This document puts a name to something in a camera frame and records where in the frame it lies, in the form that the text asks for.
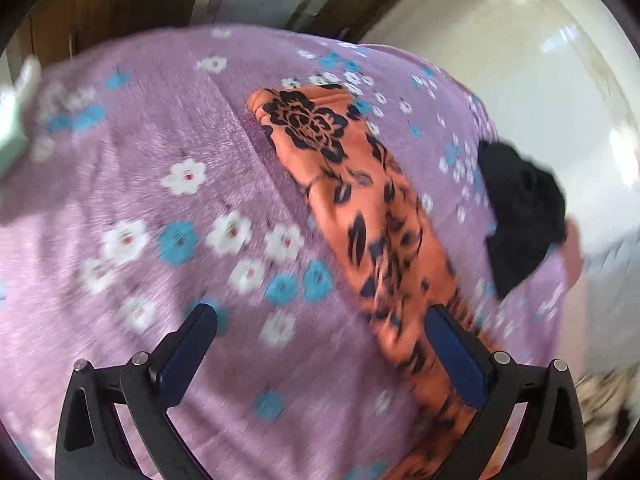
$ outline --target glossy white surface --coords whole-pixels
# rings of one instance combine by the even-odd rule
[[[640,60],[600,0],[402,0],[363,43],[476,92],[501,136],[556,172],[586,251],[640,224]]]

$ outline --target purple blanket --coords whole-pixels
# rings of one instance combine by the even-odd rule
[[[391,47],[160,30],[46,69],[24,114],[31,152],[1,186],[0,417],[43,478],[73,361],[123,364],[202,298],[222,334],[170,416],[214,478],[374,480],[409,451],[417,405],[244,105],[258,88],[329,82],[422,195],[476,321],[518,361],[548,364],[564,269],[551,253],[495,299],[476,148],[496,135],[475,96]]]

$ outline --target folded orange garment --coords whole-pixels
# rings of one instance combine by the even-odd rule
[[[262,89],[247,104],[302,187],[384,355],[405,374],[431,421],[428,438],[389,478],[426,478],[475,413],[452,389],[424,333],[426,309],[437,303],[472,328],[446,252],[394,156],[347,91]]]

